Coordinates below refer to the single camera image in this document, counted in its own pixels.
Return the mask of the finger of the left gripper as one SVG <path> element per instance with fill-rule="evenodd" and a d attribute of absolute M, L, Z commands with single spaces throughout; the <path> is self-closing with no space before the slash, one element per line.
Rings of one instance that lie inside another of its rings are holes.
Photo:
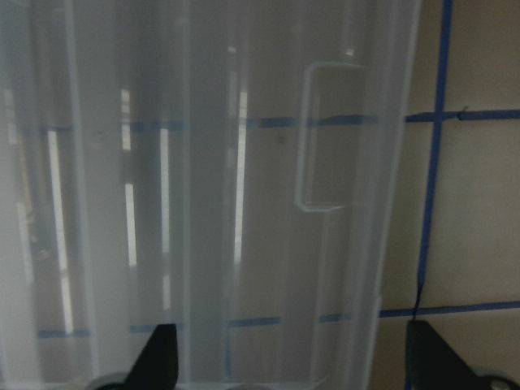
<path fill-rule="evenodd" d="M 412 389 L 487 389 L 430 323 L 411 320 L 406 327 L 406 379 Z"/>
<path fill-rule="evenodd" d="M 177 329 L 159 324 L 124 380 L 125 389 L 171 390 L 179 377 Z"/>

